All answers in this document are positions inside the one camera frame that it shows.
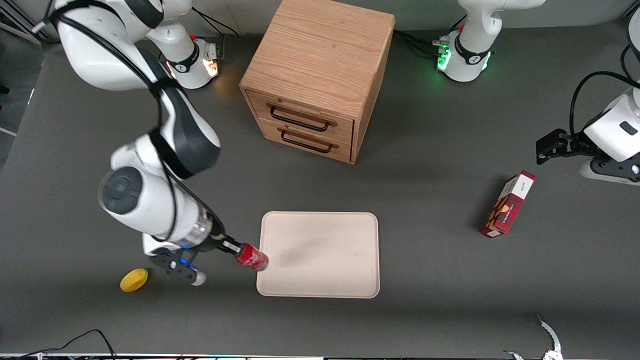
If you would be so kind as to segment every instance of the red soda can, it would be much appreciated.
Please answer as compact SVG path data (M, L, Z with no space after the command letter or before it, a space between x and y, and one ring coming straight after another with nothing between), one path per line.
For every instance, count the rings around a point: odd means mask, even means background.
M242 244L242 251L236 256L236 261L256 271L263 271L269 265L269 257L249 243Z

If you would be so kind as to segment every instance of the wooden cabinet top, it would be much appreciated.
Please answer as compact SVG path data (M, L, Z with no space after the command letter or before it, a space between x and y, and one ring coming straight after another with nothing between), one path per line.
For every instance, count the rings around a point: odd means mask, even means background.
M394 24L335 1L283 0L240 86L359 119Z

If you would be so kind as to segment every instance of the wooden drawer cabinet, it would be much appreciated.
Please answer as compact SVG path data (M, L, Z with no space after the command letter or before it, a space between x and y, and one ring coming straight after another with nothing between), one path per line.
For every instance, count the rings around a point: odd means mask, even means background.
M240 89L269 140L354 164L387 63L393 15L283 0Z

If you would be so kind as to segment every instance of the green led light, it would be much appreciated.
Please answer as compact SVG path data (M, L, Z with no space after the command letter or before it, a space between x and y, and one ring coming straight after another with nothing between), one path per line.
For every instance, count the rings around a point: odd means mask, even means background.
M491 57L491 51L486 55L486 60L484 61L484 65L482 65L482 69L486 69L486 64L489 63L489 58Z
M447 64L449 64L449 59L451 58L451 50L447 50L446 53L440 55L440 59L438 60L438 68L440 70L444 70L447 68Z

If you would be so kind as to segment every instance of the black metal handle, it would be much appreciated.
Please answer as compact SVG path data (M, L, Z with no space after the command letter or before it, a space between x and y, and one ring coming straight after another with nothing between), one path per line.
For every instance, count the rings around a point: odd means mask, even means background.
M287 139L286 137L284 137L284 134L286 134L286 133L287 133L286 131L282 130L282 134L280 135L280 138L284 142L292 143L293 145L297 145L297 146L302 146L305 149L317 151L317 152L320 152L321 154L328 154L331 151L331 148L332 148L331 144L329 144L329 147L326 148L326 149L318 149L317 147L313 147L313 146L307 145L305 143L297 142L296 140Z
M284 121L284 122L288 122L290 124L294 124L294 125L301 126L301 127L306 128L306 129L309 129L309 130L314 130L314 131L319 131L319 132L326 131L329 128L329 122L325 122L323 127L317 127L317 126L305 124L304 122L300 122L300 121L297 121L297 120L289 119L288 117L276 115L276 114L273 113L275 110L276 110L276 107L272 106L271 107L271 111L269 111L269 113L271 114L271 117L273 117L274 119L281 120L281 121Z

